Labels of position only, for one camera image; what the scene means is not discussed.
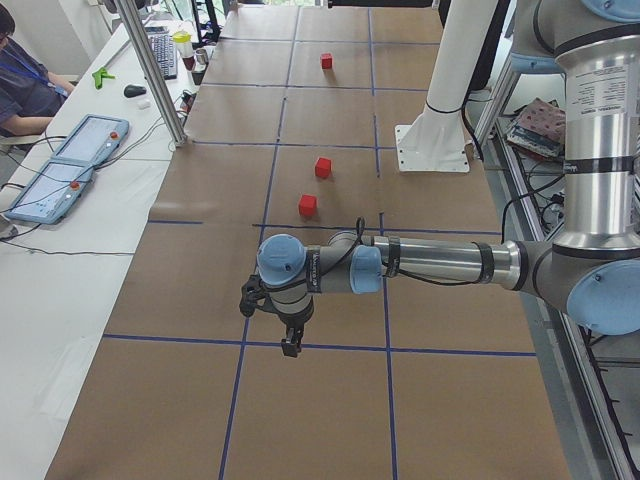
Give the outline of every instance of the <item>white desk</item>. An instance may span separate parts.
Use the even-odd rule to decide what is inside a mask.
[[[101,90],[94,87],[91,73],[126,38],[121,27],[52,121],[50,136],[67,135],[87,113],[125,118],[131,130],[122,150],[160,117],[150,91],[133,99],[122,93],[129,83],[146,85],[131,46],[108,68],[117,78],[104,80]],[[174,99],[197,88],[182,63],[167,85]],[[143,98],[152,105],[140,110]],[[98,172],[69,217],[14,242],[48,251],[134,252],[172,150],[163,125]],[[38,170],[50,153],[46,143],[38,145],[23,165]],[[11,181],[25,184],[33,175],[18,168]],[[17,193],[0,192],[0,210]],[[31,226],[18,224],[21,231]],[[0,478],[44,478],[130,262],[130,255],[49,256],[0,243]]]

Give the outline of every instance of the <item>light blue device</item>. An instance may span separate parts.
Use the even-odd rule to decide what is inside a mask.
[[[129,132],[129,122],[87,115],[13,201],[5,216],[51,225],[64,217]]]

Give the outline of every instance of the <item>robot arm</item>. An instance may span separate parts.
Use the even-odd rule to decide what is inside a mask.
[[[458,17],[464,6],[451,3]],[[258,274],[243,287],[241,311],[276,313],[287,327],[285,355],[300,351],[313,295],[373,292],[383,276],[397,274],[439,285],[498,283],[603,334],[640,329],[640,236],[631,221],[640,4],[519,0],[515,33],[513,65],[535,73],[554,59],[567,76],[564,231],[553,243],[493,246],[364,236],[361,222],[355,234],[338,234],[326,247],[272,237],[258,252]],[[441,49],[445,38],[451,35]]]

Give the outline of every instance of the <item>black mouse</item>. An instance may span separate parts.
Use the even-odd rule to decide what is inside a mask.
[[[147,93],[147,89],[142,85],[127,85],[124,87],[124,96],[127,98],[137,97],[138,95],[144,95]]]

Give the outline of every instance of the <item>red cube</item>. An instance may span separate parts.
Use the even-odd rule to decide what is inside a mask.
[[[330,53],[320,54],[320,64],[322,65],[323,70],[333,68],[333,56]]]
[[[316,177],[328,178],[331,175],[331,159],[318,157],[316,162]]]
[[[303,195],[298,202],[298,212],[304,217],[313,217],[318,210],[318,199],[313,195]]]

